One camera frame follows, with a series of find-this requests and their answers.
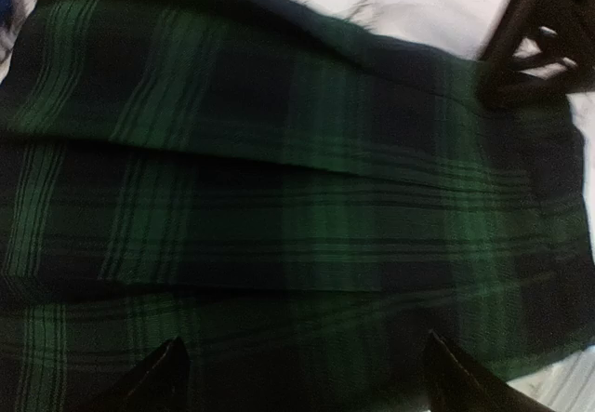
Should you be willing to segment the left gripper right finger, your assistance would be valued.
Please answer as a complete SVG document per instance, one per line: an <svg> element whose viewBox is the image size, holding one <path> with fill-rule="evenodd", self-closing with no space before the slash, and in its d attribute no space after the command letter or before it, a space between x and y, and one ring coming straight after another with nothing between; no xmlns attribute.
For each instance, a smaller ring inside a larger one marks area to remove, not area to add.
<svg viewBox="0 0 595 412"><path fill-rule="evenodd" d="M425 347L425 381L431 412L550 411L435 332Z"/></svg>

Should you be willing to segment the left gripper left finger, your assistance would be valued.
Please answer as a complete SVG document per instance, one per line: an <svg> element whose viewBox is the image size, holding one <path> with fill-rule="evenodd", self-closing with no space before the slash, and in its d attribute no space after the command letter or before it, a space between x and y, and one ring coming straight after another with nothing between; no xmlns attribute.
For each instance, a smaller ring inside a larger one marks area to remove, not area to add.
<svg viewBox="0 0 595 412"><path fill-rule="evenodd" d="M189 374L190 357L183 340L168 339L112 387L73 411L187 411Z"/></svg>

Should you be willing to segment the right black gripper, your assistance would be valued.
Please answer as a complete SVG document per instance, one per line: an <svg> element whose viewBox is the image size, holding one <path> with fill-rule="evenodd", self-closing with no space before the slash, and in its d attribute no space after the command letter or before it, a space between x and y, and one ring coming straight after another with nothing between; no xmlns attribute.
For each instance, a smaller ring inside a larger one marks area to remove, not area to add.
<svg viewBox="0 0 595 412"><path fill-rule="evenodd" d="M485 105L592 92L594 0L509 0L479 61Z"/></svg>

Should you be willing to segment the green plaid skirt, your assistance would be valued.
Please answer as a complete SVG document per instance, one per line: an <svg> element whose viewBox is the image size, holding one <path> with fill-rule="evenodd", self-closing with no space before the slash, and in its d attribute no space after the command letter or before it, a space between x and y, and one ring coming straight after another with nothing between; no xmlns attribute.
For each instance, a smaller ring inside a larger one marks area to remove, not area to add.
<svg viewBox="0 0 595 412"><path fill-rule="evenodd" d="M291 0L37 0L1 85L1 407L160 347L185 411L422 409L436 332L503 379L594 339L564 96Z"/></svg>

